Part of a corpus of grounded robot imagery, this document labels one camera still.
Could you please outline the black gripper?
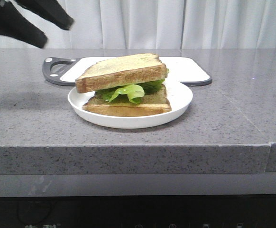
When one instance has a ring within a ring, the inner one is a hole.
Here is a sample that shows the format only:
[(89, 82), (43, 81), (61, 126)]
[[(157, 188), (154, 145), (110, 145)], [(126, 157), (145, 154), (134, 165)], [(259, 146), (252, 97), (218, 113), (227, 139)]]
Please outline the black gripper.
[[(69, 30), (74, 23), (74, 19), (56, 0), (16, 0), (16, 3), (60, 29)], [(43, 48), (47, 42), (46, 35), (24, 18), (9, 0), (0, 0), (0, 35), (37, 48)]]

